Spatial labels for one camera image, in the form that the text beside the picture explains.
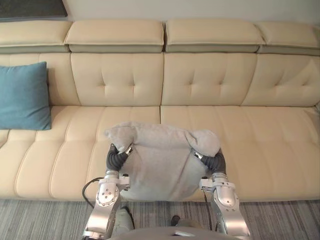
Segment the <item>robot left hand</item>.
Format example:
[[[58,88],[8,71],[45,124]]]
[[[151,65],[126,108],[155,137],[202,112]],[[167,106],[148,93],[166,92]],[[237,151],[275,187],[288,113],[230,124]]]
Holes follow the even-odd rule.
[[[112,143],[106,157],[106,172],[119,172],[127,161],[129,155],[133,152],[133,147],[130,145],[124,152],[119,152],[116,146]]]

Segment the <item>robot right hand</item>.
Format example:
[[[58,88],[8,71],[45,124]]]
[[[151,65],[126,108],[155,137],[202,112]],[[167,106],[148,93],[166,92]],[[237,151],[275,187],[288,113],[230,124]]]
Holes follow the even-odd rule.
[[[222,149],[220,148],[215,156],[203,155],[194,149],[192,149],[192,155],[199,159],[212,173],[223,173],[226,174],[226,161],[223,155]]]

